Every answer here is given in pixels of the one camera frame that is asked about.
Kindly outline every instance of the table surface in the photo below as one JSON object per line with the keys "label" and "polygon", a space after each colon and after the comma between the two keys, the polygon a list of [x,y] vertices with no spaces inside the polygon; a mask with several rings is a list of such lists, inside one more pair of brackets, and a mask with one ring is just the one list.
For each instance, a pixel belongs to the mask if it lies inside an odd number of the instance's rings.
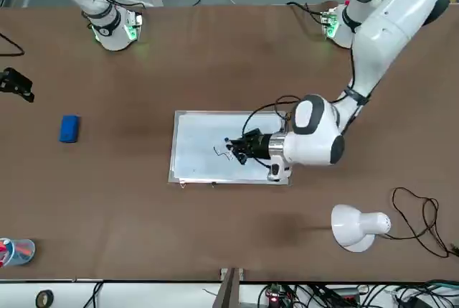
{"label": "table surface", "polygon": [[[34,82],[36,102],[2,94],[2,236],[32,238],[37,255],[3,279],[456,279],[457,259],[416,241],[376,240],[364,253],[334,241],[331,209],[380,210],[405,186],[440,202],[438,230],[459,242],[456,123],[459,7],[416,35],[346,135],[333,167],[295,167],[290,187],[167,182],[175,110],[250,111],[279,95],[334,99],[349,52],[287,6],[149,9],[141,41],[95,44],[78,9],[2,9],[0,31],[26,55],[0,58]],[[14,50],[1,43],[0,50]],[[76,144],[58,142],[65,114]],[[416,229],[421,202],[400,196]],[[426,244],[438,252],[435,242]]]}

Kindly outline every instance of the tape roll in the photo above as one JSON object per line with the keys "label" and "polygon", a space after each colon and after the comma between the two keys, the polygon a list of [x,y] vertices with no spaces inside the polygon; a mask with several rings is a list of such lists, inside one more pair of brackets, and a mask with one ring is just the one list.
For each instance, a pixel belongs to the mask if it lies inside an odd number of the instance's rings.
{"label": "tape roll", "polygon": [[55,296],[51,290],[42,290],[35,299],[35,306],[37,308],[48,308],[51,307],[54,300]]}

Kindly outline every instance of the white lamp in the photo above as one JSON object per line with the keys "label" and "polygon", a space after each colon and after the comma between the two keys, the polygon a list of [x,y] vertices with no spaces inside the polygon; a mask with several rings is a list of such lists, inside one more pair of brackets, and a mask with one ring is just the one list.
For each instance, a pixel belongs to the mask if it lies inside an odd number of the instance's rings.
{"label": "white lamp", "polygon": [[384,213],[361,213],[349,205],[337,205],[331,212],[336,242],[351,252],[366,251],[375,235],[388,233],[390,227],[390,219]]}

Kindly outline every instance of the blue eraser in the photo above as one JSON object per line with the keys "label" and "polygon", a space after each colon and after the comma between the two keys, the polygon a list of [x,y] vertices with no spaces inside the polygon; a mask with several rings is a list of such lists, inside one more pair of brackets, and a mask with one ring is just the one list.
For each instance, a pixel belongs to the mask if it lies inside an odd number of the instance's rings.
{"label": "blue eraser", "polygon": [[59,140],[63,143],[75,143],[78,139],[79,116],[63,116],[60,125]]}

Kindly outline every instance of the plastic cup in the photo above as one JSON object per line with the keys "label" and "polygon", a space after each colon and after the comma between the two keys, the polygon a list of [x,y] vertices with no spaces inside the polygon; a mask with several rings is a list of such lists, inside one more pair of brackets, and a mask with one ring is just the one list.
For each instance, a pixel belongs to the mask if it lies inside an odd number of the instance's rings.
{"label": "plastic cup", "polygon": [[35,254],[35,243],[29,239],[0,238],[0,246],[3,246],[1,247],[3,251],[0,252],[3,267],[28,263]]}

